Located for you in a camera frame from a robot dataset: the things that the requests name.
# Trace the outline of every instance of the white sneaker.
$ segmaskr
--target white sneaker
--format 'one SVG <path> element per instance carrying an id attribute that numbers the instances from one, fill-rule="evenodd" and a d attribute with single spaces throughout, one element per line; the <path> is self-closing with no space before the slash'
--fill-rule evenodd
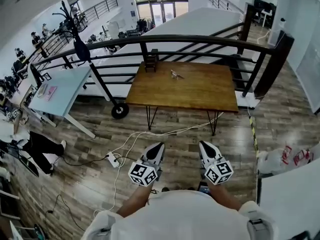
<path id="1" fill-rule="evenodd" d="M 67 142 L 65 140 L 61 141 L 61 145 L 64 150 L 66 150 Z"/>

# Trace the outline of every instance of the yellow and black tape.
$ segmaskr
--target yellow and black tape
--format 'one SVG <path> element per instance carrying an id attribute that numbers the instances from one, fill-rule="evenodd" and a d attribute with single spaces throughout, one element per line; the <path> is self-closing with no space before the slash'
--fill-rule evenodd
<path id="1" fill-rule="evenodd" d="M 253 122 L 251 116 L 249 116 L 249 121 L 250 121 L 252 134 L 253 134 L 253 146 L 254 146 L 254 150 L 255 150 L 255 155 L 258 157 L 258 152 L 259 152 L 258 142 L 257 142 L 256 131 L 255 131 L 255 127 L 254 127 L 254 122 Z"/>

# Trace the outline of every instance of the power strip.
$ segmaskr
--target power strip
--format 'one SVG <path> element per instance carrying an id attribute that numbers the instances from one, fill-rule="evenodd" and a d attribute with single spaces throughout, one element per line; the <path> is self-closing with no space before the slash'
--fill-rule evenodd
<path id="1" fill-rule="evenodd" d="M 112 152 L 109 152 L 106 155 L 106 158 L 108 158 L 108 160 L 112 164 L 113 168 L 117 168 L 120 166 L 119 161 L 116 159 L 115 155 Z"/>

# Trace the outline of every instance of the black pants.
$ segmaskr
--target black pants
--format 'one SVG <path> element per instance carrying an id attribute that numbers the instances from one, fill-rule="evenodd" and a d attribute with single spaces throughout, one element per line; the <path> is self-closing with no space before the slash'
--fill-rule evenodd
<path id="1" fill-rule="evenodd" d="M 28 143 L 23 146 L 22 150 L 26 151 L 33 158 L 45 174 L 51 173 L 52 165 L 44 156 L 44 153 L 55 154 L 58 157 L 64 154 L 64 147 L 61 144 L 56 144 L 45 136 L 33 131 L 30 131 L 30 139 Z"/>

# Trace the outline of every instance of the light blue table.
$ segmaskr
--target light blue table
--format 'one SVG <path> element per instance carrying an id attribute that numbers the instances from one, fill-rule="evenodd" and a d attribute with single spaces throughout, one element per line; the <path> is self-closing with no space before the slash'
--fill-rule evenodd
<path id="1" fill-rule="evenodd" d="M 95 138 L 91 131 L 85 128 L 82 124 L 76 121 L 69 115 L 69 111 L 74 104 L 81 88 L 91 74 L 90 67 L 78 67 L 67 70 L 50 73 L 51 80 L 46 80 L 43 83 L 48 84 L 44 96 L 38 98 L 37 93 L 34 95 L 29 108 L 35 111 L 40 111 L 66 118 L 70 123 L 79 128 L 92 138 Z M 46 100 L 46 95 L 50 87 L 57 87 L 49 101 Z M 44 118 L 48 123 L 55 126 L 48 118 Z"/>

